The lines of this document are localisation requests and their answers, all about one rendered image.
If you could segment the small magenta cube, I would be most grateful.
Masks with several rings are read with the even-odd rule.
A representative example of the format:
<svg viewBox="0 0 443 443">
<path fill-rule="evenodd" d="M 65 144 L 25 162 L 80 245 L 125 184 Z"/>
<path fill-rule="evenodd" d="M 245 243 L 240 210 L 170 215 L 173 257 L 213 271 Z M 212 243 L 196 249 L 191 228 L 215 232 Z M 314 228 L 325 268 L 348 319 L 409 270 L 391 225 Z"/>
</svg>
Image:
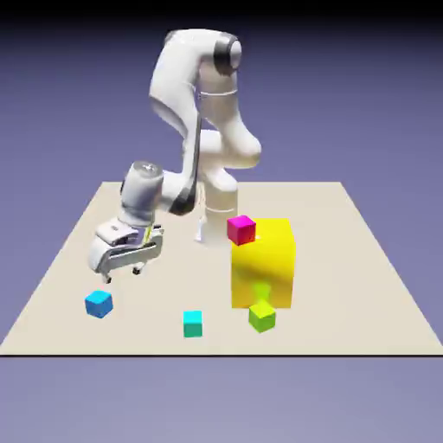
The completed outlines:
<svg viewBox="0 0 443 443">
<path fill-rule="evenodd" d="M 254 242 L 256 238 L 256 222 L 247 215 L 237 215 L 228 219 L 228 238 L 236 245 L 241 246 Z"/>
</svg>

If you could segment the large yellow box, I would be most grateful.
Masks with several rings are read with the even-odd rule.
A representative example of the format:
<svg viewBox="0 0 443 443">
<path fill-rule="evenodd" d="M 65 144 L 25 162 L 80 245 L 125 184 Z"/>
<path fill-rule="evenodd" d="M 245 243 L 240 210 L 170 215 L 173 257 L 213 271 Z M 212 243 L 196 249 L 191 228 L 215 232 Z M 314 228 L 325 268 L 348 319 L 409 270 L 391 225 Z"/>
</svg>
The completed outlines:
<svg viewBox="0 0 443 443">
<path fill-rule="evenodd" d="M 296 242 L 289 220 L 257 218 L 256 238 L 231 246 L 231 305 L 248 308 L 266 299 L 274 308 L 292 306 Z"/>
</svg>

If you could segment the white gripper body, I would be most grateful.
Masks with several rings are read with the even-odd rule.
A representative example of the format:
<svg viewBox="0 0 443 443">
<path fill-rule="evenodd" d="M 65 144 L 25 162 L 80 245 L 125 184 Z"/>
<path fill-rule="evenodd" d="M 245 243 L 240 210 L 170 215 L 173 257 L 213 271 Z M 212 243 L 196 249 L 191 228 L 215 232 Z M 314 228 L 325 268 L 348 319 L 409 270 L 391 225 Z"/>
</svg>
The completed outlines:
<svg viewBox="0 0 443 443">
<path fill-rule="evenodd" d="M 126 243 L 112 246 L 96 235 L 88 255 L 88 265 L 97 274 L 107 273 L 125 266 L 144 266 L 162 252 L 164 229 L 160 225 L 150 228 L 146 240 L 140 245 Z"/>
</svg>

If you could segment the small lime green cube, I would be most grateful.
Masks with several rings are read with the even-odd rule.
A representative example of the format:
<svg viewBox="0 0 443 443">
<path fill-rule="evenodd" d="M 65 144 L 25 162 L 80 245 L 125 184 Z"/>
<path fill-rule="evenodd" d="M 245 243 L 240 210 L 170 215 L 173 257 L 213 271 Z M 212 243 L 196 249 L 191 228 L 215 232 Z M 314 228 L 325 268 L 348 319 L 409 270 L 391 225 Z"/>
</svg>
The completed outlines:
<svg viewBox="0 0 443 443">
<path fill-rule="evenodd" d="M 259 333 L 269 331 L 276 324 L 276 311 L 262 299 L 249 307 L 248 322 Z"/>
</svg>

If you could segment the small blue cube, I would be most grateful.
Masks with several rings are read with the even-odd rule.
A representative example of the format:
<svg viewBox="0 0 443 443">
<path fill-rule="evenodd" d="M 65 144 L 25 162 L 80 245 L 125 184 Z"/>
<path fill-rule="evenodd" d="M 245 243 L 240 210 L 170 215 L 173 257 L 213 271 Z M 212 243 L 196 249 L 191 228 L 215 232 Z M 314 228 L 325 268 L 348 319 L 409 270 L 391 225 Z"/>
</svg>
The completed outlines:
<svg viewBox="0 0 443 443">
<path fill-rule="evenodd" d="M 112 294 L 104 291 L 91 292 L 85 298 L 87 314 L 103 318 L 113 309 Z"/>
</svg>

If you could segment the small teal cube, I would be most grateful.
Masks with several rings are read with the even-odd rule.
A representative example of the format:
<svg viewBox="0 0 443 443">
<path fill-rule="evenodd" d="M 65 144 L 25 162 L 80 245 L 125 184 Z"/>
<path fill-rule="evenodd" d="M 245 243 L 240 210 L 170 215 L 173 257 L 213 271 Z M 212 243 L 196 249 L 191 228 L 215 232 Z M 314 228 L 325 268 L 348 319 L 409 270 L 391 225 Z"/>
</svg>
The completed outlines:
<svg viewBox="0 0 443 443">
<path fill-rule="evenodd" d="M 201 337 L 202 336 L 202 311 L 185 311 L 183 313 L 183 336 Z"/>
</svg>

